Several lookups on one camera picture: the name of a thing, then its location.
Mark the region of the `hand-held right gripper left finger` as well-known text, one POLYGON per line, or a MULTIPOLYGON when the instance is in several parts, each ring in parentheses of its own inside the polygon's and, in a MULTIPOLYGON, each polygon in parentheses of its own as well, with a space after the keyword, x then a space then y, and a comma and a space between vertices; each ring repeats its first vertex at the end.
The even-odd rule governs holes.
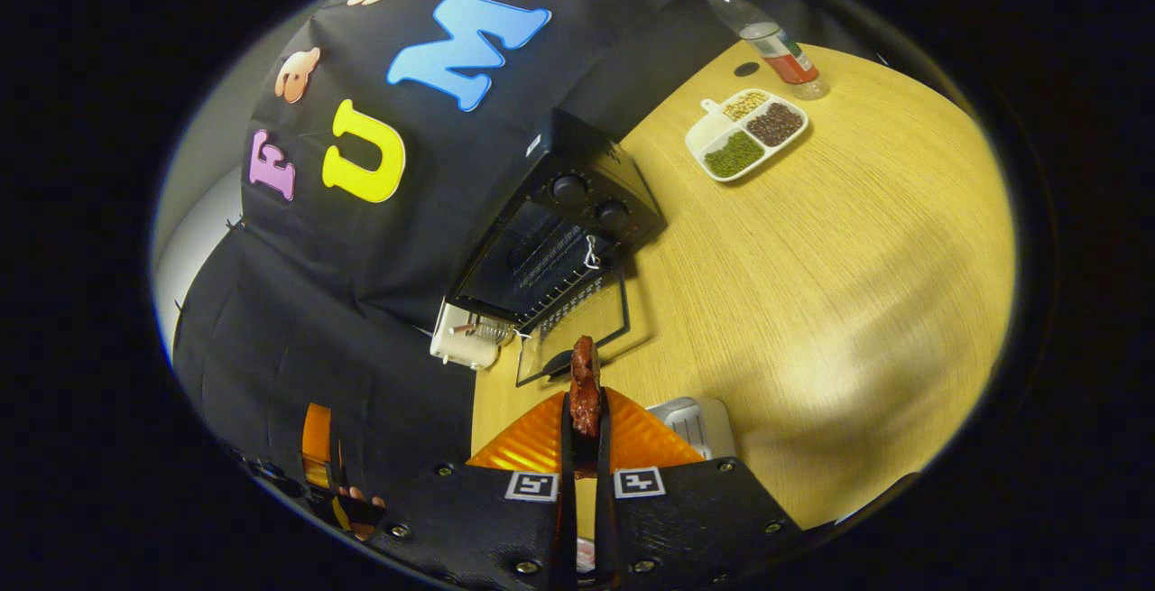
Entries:
POLYGON ((456 464, 422 473, 383 516, 383 554, 437 583, 465 590, 578 590, 578 509, 568 395, 554 395, 544 428, 554 471, 456 464))

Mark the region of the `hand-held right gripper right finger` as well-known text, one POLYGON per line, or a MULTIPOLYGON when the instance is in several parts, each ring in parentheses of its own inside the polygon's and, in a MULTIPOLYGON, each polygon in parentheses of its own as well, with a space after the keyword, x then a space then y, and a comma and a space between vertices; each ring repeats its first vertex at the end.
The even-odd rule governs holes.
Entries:
POLYGON ((735 590, 803 543, 737 457, 690 448, 638 403, 602 391, 595 508, 598 590, 735 590))

